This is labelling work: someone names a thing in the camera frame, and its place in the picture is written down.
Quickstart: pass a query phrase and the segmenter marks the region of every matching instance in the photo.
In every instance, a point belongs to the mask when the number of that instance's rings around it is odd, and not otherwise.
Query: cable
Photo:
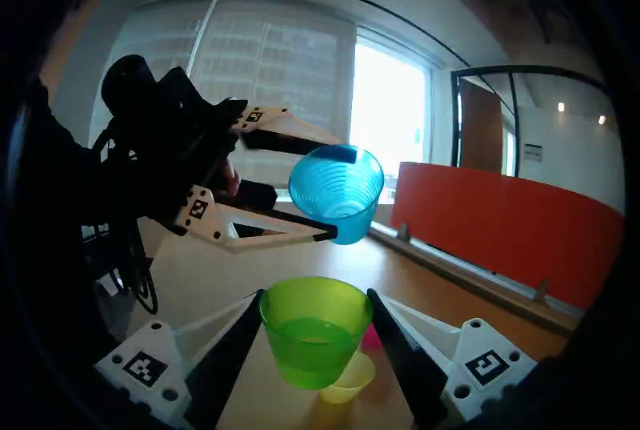
[[[111,148],[110,141],[116,132],[116,124],[111,119],[105,130],[103,130],[91,150],[100,158],[102,149],[107,146],[107,158],[115,161],[117,165],[126,167],[131,161],[135,160],[135,156],[131,156],[129,150],[118,147]],[[111,254],[114,257],[115,267],[118,269],[122,285],[119,283],[114,270],[109,270],[109,275],[119,291],[132,291],[135,299],[140,305],[151,315],[158,313],[158,296],[155,291],[153,277],[151,276],[150,266],[153,259],[147,258],[142,237],[138,228],[138,222],[134,215],[112,215],[108,219],[109,226],[108,238],[106,245],[110,247]],[[96,238],[104,238],[98,225],[94,226]]]

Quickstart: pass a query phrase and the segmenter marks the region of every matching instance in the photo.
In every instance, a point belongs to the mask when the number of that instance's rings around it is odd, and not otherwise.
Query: red desk divider
[[[489,171],[402,163],[391,224],[469,263],[588,308],[622,238],[624,217],[562,188]]]

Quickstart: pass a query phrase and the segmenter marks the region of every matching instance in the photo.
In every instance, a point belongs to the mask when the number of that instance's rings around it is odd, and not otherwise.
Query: table surface
[[[372,287],[456,327],[468,319],[483,318],[534,360],[558,354],[566,343],[565,338],[469,293],[371,239],[345,247],[330,242],[303,243],[233,255],[189,236],[169,236],[158,249],[151,270],[158,291],[157,318],[173,328],[282,279],[323,275],[363,291]],[[136,308],[129,333],[149,319]],[[261,327],[218,428],[411,428],[413,417],[384,351],[368,353],[376,366],[371,384],[350,404],[328,404],[318,392],[297,389],[280,378]]]

